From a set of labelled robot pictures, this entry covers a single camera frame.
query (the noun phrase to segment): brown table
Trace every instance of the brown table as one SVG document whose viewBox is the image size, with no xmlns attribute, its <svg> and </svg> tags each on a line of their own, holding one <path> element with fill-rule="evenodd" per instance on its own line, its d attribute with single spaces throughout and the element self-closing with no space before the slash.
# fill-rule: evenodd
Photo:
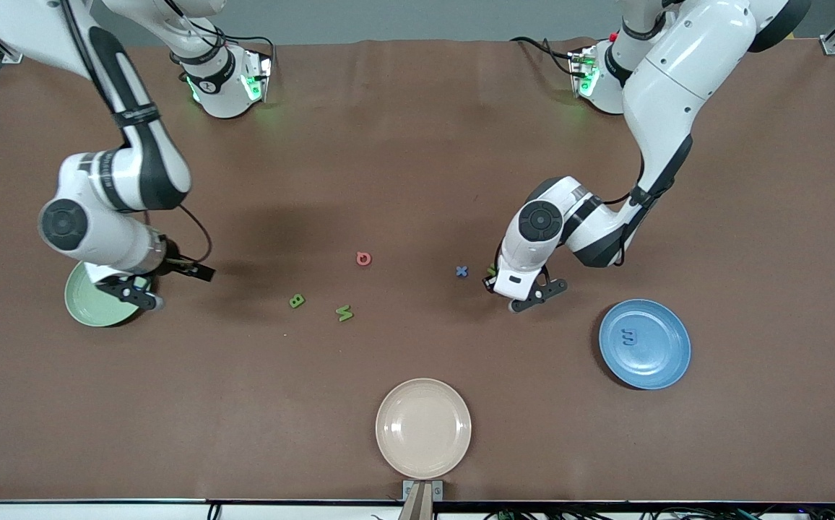
<svg viewBox="0 0 835 520">
<path fill-rule="evenodd" d="M 480 280 L 527 192 L 571 174 L 615 198 L 639 168 L 625 121 L 546 56 L 286 47 L 268 105 L 216 121 L 166 55 L 131 50 L 219 271 L 166 277 L 167 308 L 114 329 L 68 316 L 74 261 L 35 222 L 62 159 L 118 135 L 83 79 L 1 73 L 0 498 L 397 496 L 375 412 L 430 376 L 472 412 L 451 499 L 835 501 L 835 57 L 814 40 L 741 63 L 622 269 L 559 251 L 569 292 L 515 316 Z M 153 222 L 202 250 L 183 213 Z M 596 351 L 633 297 L 691 332 L 664 391 L 623 387 Z"/>
</svg>

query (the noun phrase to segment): gray floor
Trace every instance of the gray floor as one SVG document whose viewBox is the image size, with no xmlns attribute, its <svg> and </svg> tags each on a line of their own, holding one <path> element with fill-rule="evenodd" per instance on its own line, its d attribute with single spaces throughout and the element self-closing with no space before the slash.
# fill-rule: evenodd
<svg viewBox="0 0 835 520">
<path fill-rule="evenodd" d="M 142 27 L 97 0 L 94 17 L 127 46 L 156 46 Z M 607 0 L 230 0 L 213 21 L 227 33 L 265 35 L 277 44 L 359 40 L 553 40 L 605 37 L 619 14 Z M 816 37 L 835 24 L 835 0 L 813 0 L 797 37 Z"/>
</svg>

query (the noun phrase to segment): beige plate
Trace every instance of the beige plate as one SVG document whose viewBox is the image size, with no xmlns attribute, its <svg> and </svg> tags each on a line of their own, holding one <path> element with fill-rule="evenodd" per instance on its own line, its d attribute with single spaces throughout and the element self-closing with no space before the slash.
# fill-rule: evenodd
<svg viewBox="0 0 835 520">
<path fill-rule="evenodd" d="M 385 396 L 376 415 L 376 441 L 385 460 L 417 480 L 457 467 L 470 447 L 472 419 L 466 402 L 436 379 L 411 379 Z"/>
</svg>

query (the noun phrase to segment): black round joint cover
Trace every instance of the black round joint cover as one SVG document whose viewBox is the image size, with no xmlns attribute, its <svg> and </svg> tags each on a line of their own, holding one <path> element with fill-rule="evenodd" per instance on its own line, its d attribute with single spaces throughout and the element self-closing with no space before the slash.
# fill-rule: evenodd
<svg viewBox="0 0 835 520">
<path fill-rule="evenodd" d="M 520 210 L 519 224 L 524 239 L 552 240 L 562 230 L 562 213 L 548 201 L 531 201 Z"/>
<path fill-rule="evenodd" d="M 59 199 L 45 207 L 38 226 L 42 236 L 52 246 L 62 251 L 73 251 L 87 234 L 87 213 L 75 201 Z"/>
</svg>

